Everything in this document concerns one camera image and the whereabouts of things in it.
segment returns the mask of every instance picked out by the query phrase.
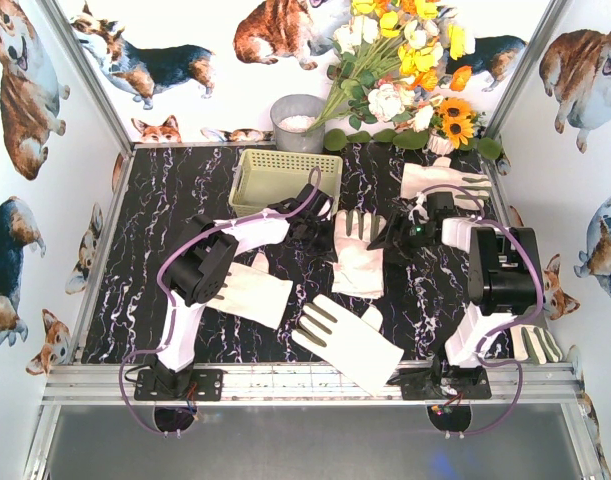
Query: artificial flower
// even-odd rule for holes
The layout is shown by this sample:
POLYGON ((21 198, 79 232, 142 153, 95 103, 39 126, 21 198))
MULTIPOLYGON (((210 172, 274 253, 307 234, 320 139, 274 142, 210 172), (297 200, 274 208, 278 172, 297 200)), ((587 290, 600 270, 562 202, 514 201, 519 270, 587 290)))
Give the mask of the artificial flower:
POLYGON ((465 90, 465 86, 469 79, 472 78, 472 67, 465 65, 454 72, 452 76, 452 83, 449 85, 450 90, 455 92, 462 92, 465 90))
POLYGON ((442 130, 455 148, 461 143, 467 145, 469 139, 474 136, 474 125, 465 117, 444 117, 442 130))
POLYGON ((393 117, 405 111, 405 106, 396 88, 391 83, 381 85, 369 92, 369 111, 379 122, 389 122, 393 117))
POLYGON ((422 132, 429 128, 429 124, 434 116, 434 107, 431 105, 425 105, 424 107, 416 111, 416 115, 412 119, 412 129, 415 132, 422 132))
POLYGON ((397 37, 399 30, 396 29, 398 25, 398 14, 396 12, 387 12, 380 19, 381 35, 387 38, 397 37))
POLYGON ((438 114, 446 118, 464 118, 472 113, 472 107, 461 98, 447 98, 438 109, 438 114))

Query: plastic basket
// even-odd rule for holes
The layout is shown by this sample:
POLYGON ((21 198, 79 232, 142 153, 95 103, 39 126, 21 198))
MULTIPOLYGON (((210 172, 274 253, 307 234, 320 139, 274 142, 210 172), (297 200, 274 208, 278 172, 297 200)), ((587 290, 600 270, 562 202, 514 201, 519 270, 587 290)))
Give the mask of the plastic basket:
POLYGON ((295 198, 307 184, 309 172, 314 167, 321 169, 319 189, 334 198, 332 213, 336 213, 343 159, 311 153, 243 151, 229 194, 229 204, 237 217, 245 217, 260 212, 272 203, 295 198))

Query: black marble surface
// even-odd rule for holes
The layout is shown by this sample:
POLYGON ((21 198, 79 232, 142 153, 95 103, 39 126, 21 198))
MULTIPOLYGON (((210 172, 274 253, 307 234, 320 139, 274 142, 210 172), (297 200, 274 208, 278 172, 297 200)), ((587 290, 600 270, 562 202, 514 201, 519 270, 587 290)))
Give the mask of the black marble surface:
MULTIPOLYGON (((160 255, 196 213, 214 219, 234 216, 227 198, 235 165, 245 148, 249 147, 137 151, 83 363, 120 363, 134 349, 158 346, 167 307, 155 279, 160 255)), ((342 156, 341 208, 376 211, 385 217, 392 209, 405 208, 405 200, 398 198, 404 163, 429 165, 434 159, 420 151, 373 143, 348 146, 342 156)), ((453 157, 452 168, 480 171, 475 157, 459 152, 453 157)), ((291 340, 291 331, 303 305, 319 293, 359 316, 373 303, 383 314, 385 338, 405 350, 405 359, 422 359, 452 335, 468 303, 467 255, 449 247, 418 250, 406 267, 386 264, 385 296, 374 301, 331 294, 332 268, 321 259, 285 245, 263 250, 270 273, 294 282, 280 328, 273 331, 208 308, 196 341, 196 362, 318 361, 291 340)), ((249 265, 254 255, 248 252, 236 261, 249 265)), ((508 355, 504 334, 490 352, 508 355)))

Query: flower bouquet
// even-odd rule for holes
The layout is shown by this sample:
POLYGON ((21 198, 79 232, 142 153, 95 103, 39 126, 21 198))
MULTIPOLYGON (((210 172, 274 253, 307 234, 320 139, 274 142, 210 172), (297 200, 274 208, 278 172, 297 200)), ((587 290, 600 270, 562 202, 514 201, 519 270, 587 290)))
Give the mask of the flower bouquet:
MULTIPOLYGON (((431 92, 441 83, 447 56, 456 60, 475 48, 455 9, 441 15, 436 1, 352 0, 349 24, 333 36, 340 62, 328 68, 332 87, 311 129, 347 116, 356 130, 362 123, 409 121, 416 131, 428 128, 433 114, 422 107, 441 102, 431 92)), ((462 91, 471 75, 470 66, 461 67, 441 87, 462 91)))

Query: white flower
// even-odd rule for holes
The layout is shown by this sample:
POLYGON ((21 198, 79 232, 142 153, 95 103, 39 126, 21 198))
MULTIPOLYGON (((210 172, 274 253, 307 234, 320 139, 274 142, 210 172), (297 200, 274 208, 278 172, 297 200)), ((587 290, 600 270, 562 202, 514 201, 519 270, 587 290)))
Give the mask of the white flower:
POLYGON ((393 117, 405 111, 405 106, 396 88, 391 83, 381 85, 367 96, 369 111, 379 122, 389 122, 393 117))
POLYGON ((423 108, 416 112, 412 119, 412 129, 415 132, 422 132, 429 128, 429 122, 432 121, 434 116, 434 107, 431 105, 425 105, 423 108))
POLYGON ((352 34, 358 34, 358 45, 360 45, 361 34, 363 36, 363 40, 365 40, 367 43, 374 43, 380 36, 378 22, 365 15, 352 17, 352 20, 350 21, 350 29, 352 30, 352 34))

